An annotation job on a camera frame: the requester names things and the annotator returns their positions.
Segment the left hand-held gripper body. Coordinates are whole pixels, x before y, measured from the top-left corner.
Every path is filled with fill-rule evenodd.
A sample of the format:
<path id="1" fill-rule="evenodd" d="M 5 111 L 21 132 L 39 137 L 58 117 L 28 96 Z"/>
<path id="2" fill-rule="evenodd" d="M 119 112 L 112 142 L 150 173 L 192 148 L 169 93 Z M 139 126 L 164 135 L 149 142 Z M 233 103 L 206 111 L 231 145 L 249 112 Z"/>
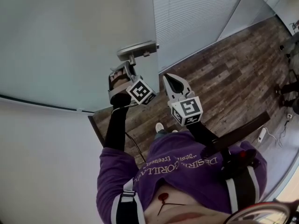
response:
<path id="1" fill-rule="evenodd" d="M 112 101 L 116 94 L 123 91 L 126 91 L 139 105 L 147 105 L 156 97 L 156 93 L 143 81 L 141 77 L 135 77 L 135 79 L 108 91 L 110 101 Z"/>

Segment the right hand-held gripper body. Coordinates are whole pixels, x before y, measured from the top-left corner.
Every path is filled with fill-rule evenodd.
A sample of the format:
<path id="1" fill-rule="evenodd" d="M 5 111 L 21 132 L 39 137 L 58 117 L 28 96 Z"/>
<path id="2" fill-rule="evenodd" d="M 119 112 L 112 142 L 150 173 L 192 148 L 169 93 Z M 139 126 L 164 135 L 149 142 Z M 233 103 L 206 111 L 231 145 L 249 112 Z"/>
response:
<path id="1" fill-rule="evenodd" d="M 181 125 L 187 126 L 200 121 L 202 116 L 202 106 L 199 97 L 194 91 L 188 91 L 185 95 L 171 94 L 168 96 L 168 106 L 171 115 Z"/>

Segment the person's left hand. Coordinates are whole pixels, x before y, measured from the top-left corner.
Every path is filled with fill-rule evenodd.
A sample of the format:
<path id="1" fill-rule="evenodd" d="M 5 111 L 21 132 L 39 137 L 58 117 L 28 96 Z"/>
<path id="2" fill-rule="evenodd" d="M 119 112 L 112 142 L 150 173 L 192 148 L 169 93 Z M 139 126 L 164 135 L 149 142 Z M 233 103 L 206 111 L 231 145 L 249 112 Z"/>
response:
<path id="1" fill-rule="evenodd" d="M 124 69 L 118 70 L 109 77 L 109 89 L 113 90 L 128 81 L 129 77 L 126 71 Z"/>

